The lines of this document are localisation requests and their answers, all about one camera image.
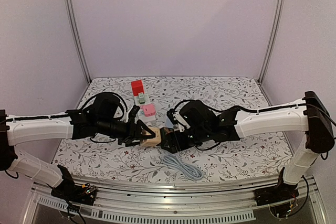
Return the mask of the beige cube socket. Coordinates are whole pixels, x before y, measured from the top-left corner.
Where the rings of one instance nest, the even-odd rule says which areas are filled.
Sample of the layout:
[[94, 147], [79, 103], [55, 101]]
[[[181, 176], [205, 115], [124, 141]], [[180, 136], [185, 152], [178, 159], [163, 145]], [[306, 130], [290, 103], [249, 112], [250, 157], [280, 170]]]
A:
[[158, 127], [149, 127], [155, 133], [155, 137], [150, 137], [149, 139], [141, 140], [140, 146], [142, 147], [155, 147], [161, 144], [161, 133]]

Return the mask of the dark green cube socket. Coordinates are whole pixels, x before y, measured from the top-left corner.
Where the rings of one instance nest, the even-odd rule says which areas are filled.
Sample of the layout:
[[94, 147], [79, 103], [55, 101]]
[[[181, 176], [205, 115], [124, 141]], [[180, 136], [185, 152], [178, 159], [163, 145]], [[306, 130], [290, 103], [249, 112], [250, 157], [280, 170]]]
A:
[[170, 127], [162, 127], [160, 128], [160, 133], [161, 133], [161, 137], [164, 137], [170, 133], [174, 132], [173, 128]]

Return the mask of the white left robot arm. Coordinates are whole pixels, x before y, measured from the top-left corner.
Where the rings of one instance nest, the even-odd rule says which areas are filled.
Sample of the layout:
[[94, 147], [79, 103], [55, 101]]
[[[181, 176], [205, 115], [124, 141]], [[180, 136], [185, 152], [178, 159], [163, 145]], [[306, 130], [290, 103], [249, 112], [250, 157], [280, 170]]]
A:
[[1, 170], [23, 174], [57, 188], [67, 200], [78, 195], [69, 171], [61, 165], [48, 164], [15, 146], [42, 140], [77, 140], [102, 134], [119, 145], [132, 146], [153, 139], [156, 133], [135, 116], [139, 106], [127, 109], [125, 101], [114, 92], [89, 98], [79, 109], [54, 115], [9, 116], [1, 110]]

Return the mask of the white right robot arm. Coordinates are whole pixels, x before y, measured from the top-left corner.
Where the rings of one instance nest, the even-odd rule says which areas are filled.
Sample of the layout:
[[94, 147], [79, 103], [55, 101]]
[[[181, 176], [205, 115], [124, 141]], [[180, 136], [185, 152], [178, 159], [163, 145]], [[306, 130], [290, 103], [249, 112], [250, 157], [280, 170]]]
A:
[[276, 201], [290, 195], [292, 186], [299, 182], [318, 156], [328, 153], [335, 145], [335, 121], [313, 91], [305, 92], [303, 98], [293, 102], [262, 109], [236, 105], [220, 111], [200, 100], [185, 100], [182, 104], [181, 109], [173, 108], [167, 112], [168, 119], [177, 129], [160, 130], [160, 147], [173, 154], [210, 140], [223, 143], [264, 133], [304, 133], [292, 160], [279, 174], [279, 184], [271, 190]]

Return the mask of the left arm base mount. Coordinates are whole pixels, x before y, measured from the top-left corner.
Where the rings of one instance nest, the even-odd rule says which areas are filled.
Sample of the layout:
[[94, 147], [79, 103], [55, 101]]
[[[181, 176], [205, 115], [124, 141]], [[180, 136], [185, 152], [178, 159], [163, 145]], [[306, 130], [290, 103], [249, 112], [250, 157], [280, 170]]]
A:
[[63, 166], [57, 165], [61, 172], [61, 182], [51, 187], [51, 195], [65, 201], [92, 206], [97, 195], [97, 187], [89, 183], [76, 185], [70, 172]]

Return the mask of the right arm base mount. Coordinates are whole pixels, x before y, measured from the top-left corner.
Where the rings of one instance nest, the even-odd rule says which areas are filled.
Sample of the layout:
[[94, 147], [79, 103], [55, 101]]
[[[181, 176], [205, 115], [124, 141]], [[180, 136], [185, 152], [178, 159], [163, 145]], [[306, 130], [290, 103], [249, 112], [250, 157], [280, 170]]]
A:
[[284, 170], [285, 168], [282, 168], [280, 171], [278, 182], [275, 186], [254, 190], [254, 200], [256, 201], [257, 206], [273, 204], [299, 196], [297, 184], [289, 185], [284, 182]]

